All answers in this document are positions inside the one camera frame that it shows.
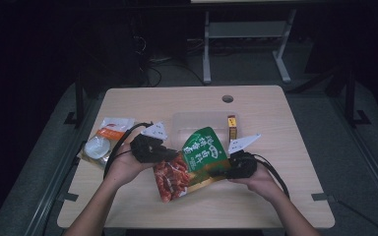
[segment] cable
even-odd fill
[[[121,137],[121,139],[118,141],[118,143],[116,143],[116,145],[113,147],[112,152],[109,155],[109,159],[106,162],[106,166],[105,166],[105,169],[103,171],[103,179],[106,177],[106,174],[108,173],[109,168],[112,165],[112,162],[118,157],[118,156],[116,156],[116,153],[118,152],[119,148],[122,146],[122,144],[124,143],[124,141],[131,135],[131,132],[133,132],[133,130],[137,129],[138,127],[144,126],[144,127],[147,128],[147,127],[149,127],[151,125],[153,125],[153,124],[139,123],[139,124],[131,127],[129,130],[127,130],[125,132],[125,134]]]
[[[153,67],[149,67],[148,69],[157,72],[157,74],[158,74],[158,81],[157,81],[157,83],[155,83],[154,85],[152,85],[152,82],[150,81],[150,77],[147,77],[147,83],[148,83],[147,86],[150,86],[150,87],[152,87],[152,88],[157,87],[158,84],[160,84],[160,82],[161,82],[161,78],[162,78],[161,72],[158,71],[158,70],[156,70],[156,69],[153,68]]]
[[[204,45],[204,39],[202,38],[194,38],[194,39],[187,39],[189,48],[187,49],[187,54],[193,54],[195,52],[201,51]]]
[[[140,37],[140,36],[134,36],[134,39],[137,40],[136,43],[138,43],[138,40],[142,40],[143,41],[143,48],[141,50],[137,50],[136,53],[140,54],[140,55],[143,55],[144,51],[146,50],[146,47],[147,47],[147,42],[146,40],[143,38],[143,37]]]
[[[85,48],[75,37],[72,37],[73,41],[86,53],[88,56],[90,56],[94,61],[96,61],[100,66],[102,66],[106,71],[111,73],[113,76],[118,77],[121,80],[125,80],[123,77],[112,71],[107,65],[105,65],[103,62],[101,62],[98,58],[96,58],[93,54],[90,53],[88,49]]]
[[[126,150],[126,151],[121,152],[121,153],[119,153],[119,154],[116,154],[116,155],[115,155],[115,158],[116,158],[116,157],[119,157],[120,155],[123,155],[123,154],[125,154],[125,153],[128,153],[128,152],[130,152],[130,151],[133,151],[133,150],[132,150],[132,149],[129,149],[129,150]]]
[[[197,79],[199,82],[201,82],[201,84],[204,86],[205,83],[203,82],[203,80],[192,70],[190,69],[189,67],[187,66],[183,66],[183,65],[179,65],[179,64],[173,64],[173,65],[156,65],[157,67],[166,67],[166,66],[170,66],[170,67],[181,67],[181,68],[184,68],[186,70],[188,70],[189,72],[191,72]]]
[[[161,64],[161,63],[169,61],[171,59],[172,59],[172,57],[163,57],[163,58],[159,58],[159,59],[150,59],[150,62],[155,63],[155,64]]]
[[[341,200],[336,200],[336,202],[340,205],[342,205],[343,207],[351,210],[352,212],[356,213],[357,215],[359,215],[360,217],[362,217],[363,219],[369,221],[371,224],[373,224],[376,228],[378,228],[378,224],[376,222],[374,222],[372,219],[370,219],[369,217],[367,217],[366,215],[362,214],[361,212],[357,211],[356,209],[354,209],[353,207],[347,205],[345,202],[341,201]]]
[[[287,185],[284,183],[284,180],[282,179],[282,177],[279,175],[278,171],[276,171],[275,167],[273,167],[273,165],[269,162],[269,160],[267,160],[265,157],[259,155],[259,154],[253,154],[254,156],[258,156],[262,159],[264,159],[265,161],[262,161],[262,160],[259,160],[259,159],[256,159],[257,162],[259,162],[260,164],[264,165],[266,168],[268,168],[268,170],[273,174],[273,176],[275,176],[276,180],[278,180],[278,182],[281,184],[281,187],[283,189],[283,192],[287,195],[287,197],[290,199],[290,194],[289,194],[289,190],[287,189]]]
[[[233,46],[228,46],[228,43],[226,41],[217,41],[214,43],[214,45],[211,45],[210,54],[217,57],[226,57],[234,54],[235,48]]]

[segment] metal frame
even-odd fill
[[[85,116],[85,104],[84,104],[84,89],[82,86],[81,75],[78,75],[75,82],[76,89],[76,119],[74,118],[75,112],[70,112],[67,115],[64,124],[75,125],[75,128],[78,129],[84,120]]]
[[[80,149],[83,140],[87,140],[95,118],[91,114],[96,114],[99,109],[98,102],[90,100],[88,103],[88,115],[78,124],[75,134],[72,135],[69,145],[63,152],[62,158],[51,176],[50,182],[45,189],[44,194],[38,202],[35,213],[27,227],[25,236],[42,234],[45,228],[46,218],[49,217],[52,202],[57,198],[58,190],[63,184],[64,176],[68,174],[72,161],[76,158],[78,149]]]
[[[244,31],[244,32],[240,32],[239,34],[235,34],[231,32],[228,32],[228,33],[224,32],[225,30],[231,30],[231,26],[234,23],[227,23],[227,24],[210,23],[210,13],[207,11],[205,14],[205,39],[204,39],[204,57],[203,57],[204,84],[210,84],[212,82],[211,67],[210,67],[210,54],[209,54],[210,53],[210,38],[272,37],[272,36],[282,38],[281,45],[279,46],[279,49],[277,51],[273,52],[273,56],[278,66],[279,72],[281,73],[283,82],[286,84],[290,83],[290,76],[284,65],[283,55],[284,55],[284,49],[286,47],[287,40],[290,35],[290,31],[293,25],[293,20],[294,20],[295,15],[296,15],[296,9],[292,9],[289,12],[289,16],[286,22],[238,23],[239,28],[237,30],[245,27],[247,30],[250,30],[250,31]],[[278,26],[280,26],[281,23],[283,24],[283,29],[279,30]]]
[[[338,99],[332,99],[332,103],[337,113],[339,114],[339,116],[343,118],[342,123],[344,127],[346,128],[348,134],[351,136],[352,140],[354,141],[354,143],[357,145],[358,149],[360,150],[360,153],[364,161],[366,162],[367,168],[373,179],[373,182],[378,188],[378,163],[376,161],[376,157],[371,153],[370,149],[364,142],[364,139],[359,135],[357,129],[355,129],[355,123],[350,124],[349,117],[346,117],[344,115],[343,111],[344,109],[347,110],[347,108],[344,108],[342,106],[342,103]]]

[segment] clear plastic bag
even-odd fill
[[[96,134],[86,142],[78,157],[104,169],[112,148],[134,122],[134,118],[105,117]]]
[[[179,155],[154,167],[161,200],[168,203],[188,193],[210,185],[223,176],[212,173],[230,168],[220,139],[211,127],[193,133]]]

